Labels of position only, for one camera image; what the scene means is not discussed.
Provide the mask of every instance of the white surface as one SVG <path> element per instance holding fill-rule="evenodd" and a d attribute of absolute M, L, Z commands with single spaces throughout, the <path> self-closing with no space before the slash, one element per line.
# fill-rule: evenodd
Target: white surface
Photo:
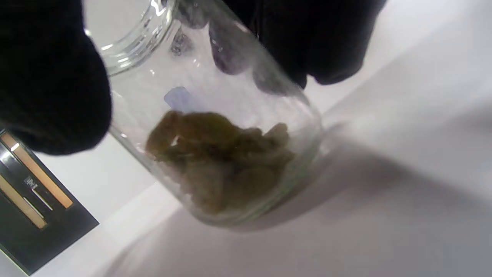
<path fill-rule="evenodd" d="M 115 159 L 123 150 L 116 150 L 111 138 L 79 158 L 42 157 L 104 220 L 34 276 L 489 276 L 492 140 L 486 136 L 491 117 L 484 96 L 489 87 L 474 86 L 486 76 L 471 78 L 490 64 L 480 59 L 489 57 L 491 46 L 482 36 L 488 25 L 480 11 L 490 9 L 475 6 L 487 2 L 389 0 L 363 70 L 342 84 L 307 89 L 322 110 L 345 98 L 327 114 L 327 123 L 348 120 L 332 135 L 344 146 L 329 153 L 322 163 L 326 170 L 300 195 L 238 230 L 205 226 L 160 185 L 146 189 L 152 178 L 130 165 L 125 154 Z M 440 38 L 452 47 L 439 44 Z M 468 62 L 475 56 L 479 59 Z M 429 81 L 435 83 L 425 86 Z M 468 91 L 477 98 L 464 102 Z M 457 103 L 460 116 L 448 108 Z M 477 110 L 478 104 L 485 108 Z M 67 159 L 78 159 L 77 167 L 69 167 Z M 121 182 L 132 186 L 142 180 L 131 193 L 135 198 L 127 198 L 125 207 L 119 203 L 98 211 L 102 196 L 91 204 L 97 196 L 74 180 L 93 170 L 99 174 L 93 187 L 105 186 L 106 195 Z M 120 182 L 111 181 L 117 176 Z M 116 212 L 119 205 L 123 208 Z"/>

